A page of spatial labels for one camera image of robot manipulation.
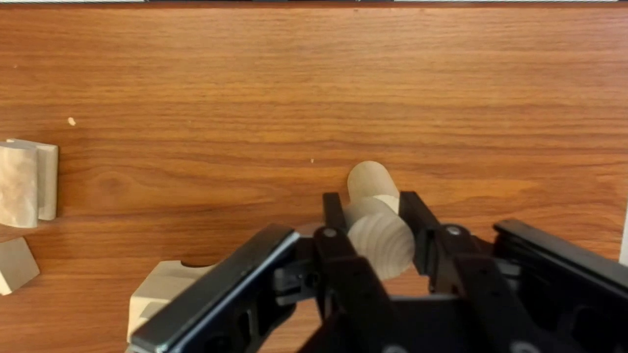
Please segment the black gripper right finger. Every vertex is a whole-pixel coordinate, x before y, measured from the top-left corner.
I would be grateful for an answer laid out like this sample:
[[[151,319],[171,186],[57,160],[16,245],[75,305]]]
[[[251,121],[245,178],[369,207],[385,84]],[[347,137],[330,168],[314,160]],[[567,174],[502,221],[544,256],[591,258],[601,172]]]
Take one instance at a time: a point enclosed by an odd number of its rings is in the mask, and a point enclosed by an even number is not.
[[[410,190],[400,192],[398,211],[414,237],[414,266],[420,274],[432,274],[436,260],[434,237],[440,233],[442,223],[426,201]]]

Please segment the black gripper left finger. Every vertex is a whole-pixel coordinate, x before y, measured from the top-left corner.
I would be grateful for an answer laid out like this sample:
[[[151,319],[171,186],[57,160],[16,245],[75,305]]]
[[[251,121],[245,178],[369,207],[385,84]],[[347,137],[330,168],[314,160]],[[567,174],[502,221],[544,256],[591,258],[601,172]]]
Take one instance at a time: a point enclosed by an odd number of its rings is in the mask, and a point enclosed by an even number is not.
[[[347,217],[338,192],[326,192],[324,200],[324,231],[322,231],[322,254],[332,258],[353,256],[355,249],[347,237]]]

